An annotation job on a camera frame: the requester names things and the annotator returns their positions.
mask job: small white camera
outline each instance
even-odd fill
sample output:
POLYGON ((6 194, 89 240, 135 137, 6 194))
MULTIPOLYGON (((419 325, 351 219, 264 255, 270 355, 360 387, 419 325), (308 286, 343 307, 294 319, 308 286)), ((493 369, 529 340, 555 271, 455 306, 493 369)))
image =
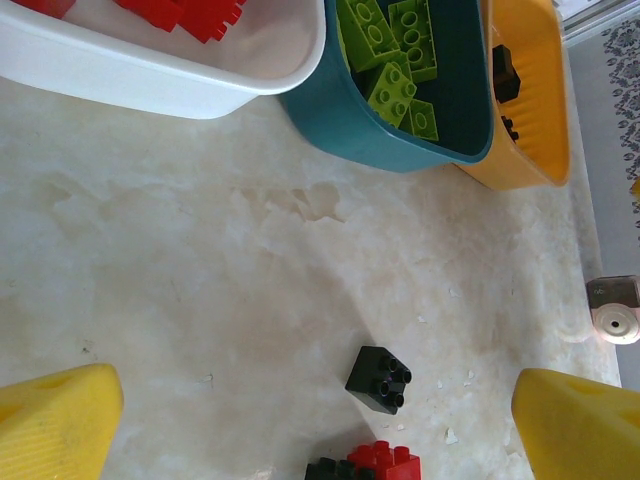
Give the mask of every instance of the small white camera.
POLYGON ((587 283, 593 326, 617 345, 640 339, 640 277, 602 277, 587 283))

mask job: white plastic bin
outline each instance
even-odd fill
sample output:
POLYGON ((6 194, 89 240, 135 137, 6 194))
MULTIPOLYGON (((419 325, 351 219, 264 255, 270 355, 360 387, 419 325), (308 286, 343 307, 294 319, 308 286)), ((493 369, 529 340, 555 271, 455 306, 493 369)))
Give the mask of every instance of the white plastic bin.
POLYGON ((302 83, 325 40, 323 0, 247 0, 220 42, 167 33, 112 0, 63 20, 0 0, 0 76, 97 102, 187 118, 226 115, 302 83))

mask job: toy brick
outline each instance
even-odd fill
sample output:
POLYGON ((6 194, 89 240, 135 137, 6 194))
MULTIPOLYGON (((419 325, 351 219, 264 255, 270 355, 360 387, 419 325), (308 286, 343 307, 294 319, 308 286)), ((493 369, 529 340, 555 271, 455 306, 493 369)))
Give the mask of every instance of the toy brick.
POLYGON ((211 38, 222 40, 228 25, 235 23, 242 15, 240 5, 246 0, 189 0, 182 18, 178 22, 202 43, 211 38))
POLYGON ((380 67, 366 95, 371 108, 394 127, 400 125, 416 94, 416 86, 396 65, 387 63, 380 67))
POLYGON ((500 103, 514 100, 520 93, 520 77, 511 61, 511 51, 504 45, 493 48, 493 91, 500 103))
POLYGON ((502 115, 501 118, 502 123, 504 124, 504 128, 507 129, 507 133, 511 137, 511 140, 513 140, 514 142, 518 140, 520 138, 520 134, 513 129, 513 120, 505 117, 504 115, 502 115))
POLYGON ((402 74, 411 80, 411 65, 409 65, 409 57, 406 52, 402 50, 398 51, 389 62, 392 63, 394 67, 400 69, 402 74))
POLYGON ((115 0, 115 2, 144 18, 154 27, 171 32, 182 17, 187 0, 115 0))
POLYGON ((409 112, 402 119, 400 129, 416 137, 437 142, 438 127, 433 105, 420 100, 411 100, 409 112))
POLYGON ((76 3, 76 0, 13 0, 18 5, 27 7, 50 17, 62 18, 76 3))
POLYGON ((375 471, 376 480, 420 480, 420 457, 412 455, 407 447, 393 450, 389 442, 377 441, 373 445, 360 445, 347 460, 355 464, 356 472, 375 471))
POLYGON ((407 53, 414 83, 438 76, 428 0, 403 0, 389 5, 393 36, 407 53))
POLYGON ((372 410, 395 415, 411 371, 383 347, 360 349, 345 388, 372 410))
POLYGON ((321 458, 318 463, 307 465, 304 480, 375 480, 375 471, 360 468, 348 460, 336 462, 330 458, 321 458))
POLYGON ((400 50, 377 0, 340 0, 337 9, 347 57, 356 72, 375 68, 400 50))

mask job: white marble surface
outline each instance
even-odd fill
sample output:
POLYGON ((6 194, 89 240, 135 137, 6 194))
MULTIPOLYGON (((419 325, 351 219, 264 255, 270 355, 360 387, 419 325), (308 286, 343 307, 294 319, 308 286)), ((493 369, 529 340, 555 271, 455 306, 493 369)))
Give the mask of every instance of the white marble surface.
POLYGON ((425 479, 526 479, 520 370, 618 382, 583 288, 584 185, 375 171, 269 98, 189 121, 0 79, 0 102, 0 384, 113 363, 104 479, 302 479, 373 438, 425 479), (368 343, 413 370, 395 417, 343 390, 368 343))

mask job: green duplo brick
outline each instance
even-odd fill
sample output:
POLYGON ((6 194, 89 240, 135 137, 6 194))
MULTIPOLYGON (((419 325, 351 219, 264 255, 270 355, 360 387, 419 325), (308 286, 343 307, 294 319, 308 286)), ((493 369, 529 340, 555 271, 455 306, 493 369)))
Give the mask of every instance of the green duplo brick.
POLYGON ((337 9, 347 57, 356 72, 375 68, 400 51, 376 0, 339 0, 337 9))
POLYGON ((389 5, 393 36, 407 53, 414 83, 438 76, 428 0, 404 0, 389 5))
POLYGON ((400 129, 415 137, 437 142, 438 127, 433 105, 420 100, 411 100, 409 111, 403 118, 400 129))
POLYGON ((374 79, 367 102, 380 118, 398 127, 415 94, 416 86, 413 82, 393 63, 387 63, 380 68, 378 77, 374 79))
POLYGON ((409 65, 409 57, 407 57, 407 54, 405 52, 400 50, 393 56, 391 60, 389 60, 389 63, 393 63, 400 69, 405 77, 411 79, 411 66, 409 65))

